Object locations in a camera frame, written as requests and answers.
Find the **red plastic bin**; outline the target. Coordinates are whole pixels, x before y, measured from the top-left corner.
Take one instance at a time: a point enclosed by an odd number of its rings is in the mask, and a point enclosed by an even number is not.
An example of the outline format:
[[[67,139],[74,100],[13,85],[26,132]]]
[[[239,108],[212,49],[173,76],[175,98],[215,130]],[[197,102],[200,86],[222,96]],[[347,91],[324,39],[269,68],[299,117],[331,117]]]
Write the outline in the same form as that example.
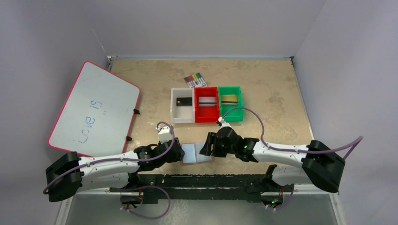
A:
[[[215,106],[199,106],[199,97],[215,97]],[[194,109],[196,123],[213,123],[216,122],[220,116],[219,98],[217,87],[201,87],[194,88]]]

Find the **white plastic bin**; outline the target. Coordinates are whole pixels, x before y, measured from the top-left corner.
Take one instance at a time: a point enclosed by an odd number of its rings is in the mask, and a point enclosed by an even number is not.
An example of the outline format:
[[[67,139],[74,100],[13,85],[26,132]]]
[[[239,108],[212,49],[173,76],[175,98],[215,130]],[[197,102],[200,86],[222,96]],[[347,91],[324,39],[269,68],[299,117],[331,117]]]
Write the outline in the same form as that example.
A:
[[[176,98],[192,97],[192,106],[176,106]],[[172,123],[195,123],[194,88],[171,88],[170,117]]]

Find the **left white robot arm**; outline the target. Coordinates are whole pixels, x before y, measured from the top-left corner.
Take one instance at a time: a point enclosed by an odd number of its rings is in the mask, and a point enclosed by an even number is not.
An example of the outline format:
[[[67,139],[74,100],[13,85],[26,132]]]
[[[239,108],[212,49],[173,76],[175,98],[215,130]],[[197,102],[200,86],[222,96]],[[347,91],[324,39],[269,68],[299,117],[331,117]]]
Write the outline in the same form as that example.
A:
[[[184,155],[177,138],[108,157],[83,157],[68,152],[46,168],[47,187],[43,193],[50,202],[60,202],[98,188],[125,188],[133,192],[140,185],[139,177],[133,173],[181,161]]]

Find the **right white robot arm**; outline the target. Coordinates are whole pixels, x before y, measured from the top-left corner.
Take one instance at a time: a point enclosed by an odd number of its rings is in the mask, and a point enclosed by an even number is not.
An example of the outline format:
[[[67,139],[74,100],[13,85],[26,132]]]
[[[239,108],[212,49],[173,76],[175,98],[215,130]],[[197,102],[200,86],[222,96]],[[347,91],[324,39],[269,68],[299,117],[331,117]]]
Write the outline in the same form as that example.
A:
[[[320,141],[309,145],[279,145],[277,151],[258,138],[242,138],[231,127],[209,132],[200,154],[224,158],[233,154],[244,162],[271,162],[263,184],[270,191],[291,184],[313,184],[317,188],[336,193],[345,167],[345,160]]]

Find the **green plastic bin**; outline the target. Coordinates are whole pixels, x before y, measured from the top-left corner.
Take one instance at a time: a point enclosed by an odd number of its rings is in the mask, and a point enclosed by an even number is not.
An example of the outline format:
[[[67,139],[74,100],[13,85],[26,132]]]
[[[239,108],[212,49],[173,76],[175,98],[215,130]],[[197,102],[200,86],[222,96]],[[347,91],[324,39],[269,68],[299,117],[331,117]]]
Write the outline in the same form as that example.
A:
[[[237,105],[221,105],[221,95],[237,95],[238,104]],[[218,97],[219,97],[219,108],[220,116],[224,116],[229,110],[236,107],[243,107],[244,101],[242,96],[242,91],[239,86],[220,86],[218,87]],[[225,121],[227,122],[242,122],[244,120],[244,109],[239,108],[231,111],[225,116]]]

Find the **pink leather card holder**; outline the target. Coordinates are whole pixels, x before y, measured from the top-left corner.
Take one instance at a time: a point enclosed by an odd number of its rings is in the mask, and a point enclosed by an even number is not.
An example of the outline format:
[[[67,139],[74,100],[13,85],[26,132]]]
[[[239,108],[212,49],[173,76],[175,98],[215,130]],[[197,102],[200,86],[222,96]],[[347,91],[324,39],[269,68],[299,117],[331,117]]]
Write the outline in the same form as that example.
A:
[[[204,144],[204,142],[182,144],[181,147],[184,151],[182,164],[194,165],[212,162],[214,160],[212,156],[205,156],[199,153],[200,150],[204,147]]]

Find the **red framed whiteboard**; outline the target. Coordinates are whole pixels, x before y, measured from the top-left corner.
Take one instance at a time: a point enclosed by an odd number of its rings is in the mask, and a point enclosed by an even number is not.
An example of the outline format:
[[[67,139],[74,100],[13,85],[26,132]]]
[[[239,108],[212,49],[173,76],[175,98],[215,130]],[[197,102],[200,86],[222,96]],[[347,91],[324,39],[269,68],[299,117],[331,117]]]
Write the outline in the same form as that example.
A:
[[[84,156],[124,151],[140,88],[84,62],[48,138],[52,148]]]

